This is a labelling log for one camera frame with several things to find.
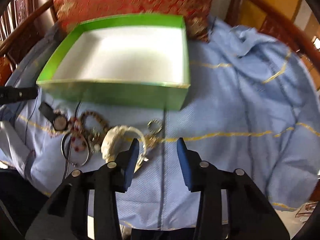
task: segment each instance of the metal ring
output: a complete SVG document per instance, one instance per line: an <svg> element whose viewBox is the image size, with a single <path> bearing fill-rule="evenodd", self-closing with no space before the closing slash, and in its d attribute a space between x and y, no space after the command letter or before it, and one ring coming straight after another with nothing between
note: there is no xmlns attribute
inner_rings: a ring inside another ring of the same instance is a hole
<svg viewBox="0 0 320 240"><path fill-rule="evenodd" d="M74 166L74 167L82 167L82 166L84 166L84 165L88 162L89 157L90 157L90 150L89 150L88 142L87 142L86 139L84 139L84 141L85 141L85 143L86 143L86 146L87 146L87 151L88 151L87 158L86 158L86 160L84 161L84 163L82 163L81 165L79 165L79 164L77 164L77 163L71 162L71 161L68 160L68 158L66 157L66 153L65 153L65 150L64 150L64 146L65 146L65 143L66 143L66 139L67 139L67 137L68 137L70 134L71 134L71 132L69 131L69 132L67 132L66 134L64 134L63 137L62 137L62 140L61 140L61 153L62 153L63 157L65 158L65 160L66 160L67 162L69 162L72 166Z"/></svg>
<svg viewBox="0 0 320 240"><path fill-rule="evenodd" d="M151 128L151 125L155 123L157 125L159 125L159 129L158 130L155 130L155 129L152 129ZM156 135L158 133L160 133L160 131L162 130L162 122L160 120L157 120L157 119L152 119L149 123L148 123L148 130L150 131L150 133L152 135Z"/></svg>

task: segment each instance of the keychain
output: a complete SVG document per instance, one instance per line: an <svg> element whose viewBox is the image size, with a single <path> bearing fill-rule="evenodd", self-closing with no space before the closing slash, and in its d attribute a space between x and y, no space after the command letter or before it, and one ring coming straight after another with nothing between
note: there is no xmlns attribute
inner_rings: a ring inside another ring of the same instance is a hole
<svg viewBox="0 0 320 240"><path fill-rule="evenodd" d="M162 130L161 121L159 121L157 119L152 119L148 123L148 130L150 131L150 134L145 136L146 137L146 143L147 143L146 146L147 146L147 149L152 150L153 148L155 148L161 142L161 138L158 137L158 134Z"/></svg>

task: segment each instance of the black watch strap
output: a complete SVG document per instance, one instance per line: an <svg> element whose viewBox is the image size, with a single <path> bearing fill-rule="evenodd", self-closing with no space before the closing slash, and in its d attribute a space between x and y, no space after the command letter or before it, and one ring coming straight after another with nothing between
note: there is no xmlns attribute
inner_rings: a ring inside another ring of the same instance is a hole
<svg viewBox="0 0 320 240"><path fill-rule="evenodd" d="M53 109L51 108L51 106L49 106L46 102L42 102L41 105L39 106L39 111L53 125L53 121L58 116L58 114L55 114L53 112Z"/></svg>

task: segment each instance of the carved wood panel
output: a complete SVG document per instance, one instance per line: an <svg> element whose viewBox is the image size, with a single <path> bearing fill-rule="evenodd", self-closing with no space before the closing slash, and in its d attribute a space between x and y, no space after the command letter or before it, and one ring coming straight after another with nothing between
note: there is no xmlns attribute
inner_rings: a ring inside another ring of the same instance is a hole
<svg viewBox="0 0 320 240"><path fill-rule="evenodd" d="M23 22L29 15L28 10L28 0L14 0L14 6L16 11L16 22L19 25Z"/></svg>

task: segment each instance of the blue gripper pad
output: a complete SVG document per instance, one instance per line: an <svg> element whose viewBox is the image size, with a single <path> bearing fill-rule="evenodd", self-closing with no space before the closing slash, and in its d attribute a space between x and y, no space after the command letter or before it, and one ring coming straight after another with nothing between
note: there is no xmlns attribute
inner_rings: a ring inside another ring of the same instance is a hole
<svg viewBox="0 0 320 240"><path fill-rule="evenodd" d="M185 185L191 192L199 191L199 184L203 184L198 169L201 162L199 154L188 150L183 138L177 141L177 152Z"/></svg>
<svg viewBox="0 0 320 240"><path fill-rule="evenodd" d="M127 191L131 185L134 169L139 157L139 141L133 139L130 149L118 154L115 162L119 164L124 172L124 190Z"/></svg>

